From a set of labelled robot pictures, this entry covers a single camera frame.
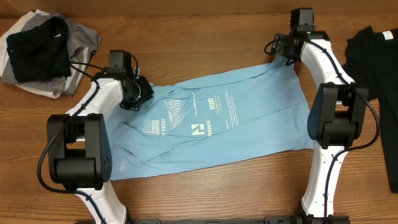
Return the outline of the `light blue t-shirt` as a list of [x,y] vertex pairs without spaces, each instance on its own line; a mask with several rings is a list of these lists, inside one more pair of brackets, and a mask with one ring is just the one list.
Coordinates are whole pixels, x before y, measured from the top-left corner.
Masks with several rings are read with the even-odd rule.
[[293,66],[283,57],[153,90],[139,111],[115,108],[107,120],[112,180],[313,147],[308,103]]

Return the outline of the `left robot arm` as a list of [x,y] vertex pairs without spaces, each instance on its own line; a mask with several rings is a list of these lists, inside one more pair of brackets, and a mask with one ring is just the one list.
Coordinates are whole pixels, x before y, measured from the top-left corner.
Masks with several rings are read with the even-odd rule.
[[79,104],[66,114],[47,120],[50,178],[62,184],[61,193],[79,197],[95,223],[131,223],[110,181],[113,158],[106,121],[116,107],[139,110],[152,98],[151,84],[143,76],[99,78]]

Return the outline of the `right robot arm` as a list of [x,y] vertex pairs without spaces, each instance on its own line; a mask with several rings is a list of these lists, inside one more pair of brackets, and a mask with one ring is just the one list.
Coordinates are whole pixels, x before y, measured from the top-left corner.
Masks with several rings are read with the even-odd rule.
[[307,119],[314,141],[307,189],[296,215],[268,216],[266,223],[349,223],[349,217],[334,215],[333,200],[345,156],[355,149],[369,102],[368,91],[357,88],[345,74],[324,31],[277,34],[267,44],[269,54],[287,58],[287,64],[302,62],[318,87]]

